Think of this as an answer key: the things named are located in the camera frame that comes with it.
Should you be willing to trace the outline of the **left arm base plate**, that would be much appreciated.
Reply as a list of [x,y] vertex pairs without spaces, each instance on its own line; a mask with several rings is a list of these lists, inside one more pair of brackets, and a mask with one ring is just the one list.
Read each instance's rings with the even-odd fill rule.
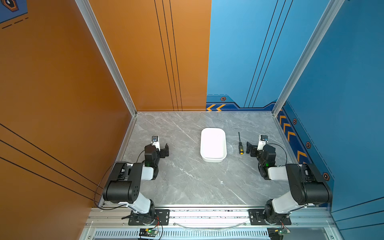
[[129,218],[129,226],[155,226],[159,223],[160,226],[167,226],[170,220],[170,210],[154,209],[147,214],[132,213]]

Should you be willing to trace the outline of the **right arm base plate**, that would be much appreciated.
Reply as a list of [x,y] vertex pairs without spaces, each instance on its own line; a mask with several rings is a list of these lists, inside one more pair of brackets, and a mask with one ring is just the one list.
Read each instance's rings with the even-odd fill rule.
[[267,213],[264,209],[250,209],[248,214],[252,226],[281,224],[290,226],[292,224],[288,214],[276,214],[274,211]]

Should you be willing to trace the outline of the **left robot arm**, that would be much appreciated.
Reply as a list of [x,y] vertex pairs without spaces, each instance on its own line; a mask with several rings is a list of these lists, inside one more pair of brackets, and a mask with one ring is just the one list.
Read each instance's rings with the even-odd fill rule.
[[103,190],[105,201],[130,208],[131,214],[122,219],[130,219],[133,224],[151,225],[160,222],[153,200],[141,192],[141,181],[155,180],[159,173],[160,159],[169,156],[169,146],[163,149],[155,144],[145,146],[144,161],[141,163],[115,163]]

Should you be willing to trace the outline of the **black yellow screwdriver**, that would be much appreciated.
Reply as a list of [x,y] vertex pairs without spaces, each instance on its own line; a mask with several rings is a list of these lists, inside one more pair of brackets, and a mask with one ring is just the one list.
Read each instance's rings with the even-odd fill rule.
[[244,148],[243,148],[243,144],[242,144],[242,141],[241,141],[240,132],[238,132],[238,135],[239,135],[239,154],[243,155],[244,154]]

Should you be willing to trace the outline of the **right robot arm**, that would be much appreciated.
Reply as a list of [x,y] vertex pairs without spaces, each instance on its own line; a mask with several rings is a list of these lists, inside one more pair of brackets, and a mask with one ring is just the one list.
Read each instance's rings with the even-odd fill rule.
[[259,141],[247,142],[246,153],[258,160],[262,178],[269,181],[286,181],[290,190],[282,196],[267,201],[262,214],[269,225],[284,224],[290,213],[307,206],[332,202],[332,191],[314,164],[288,164],[276,166],[276,148]]

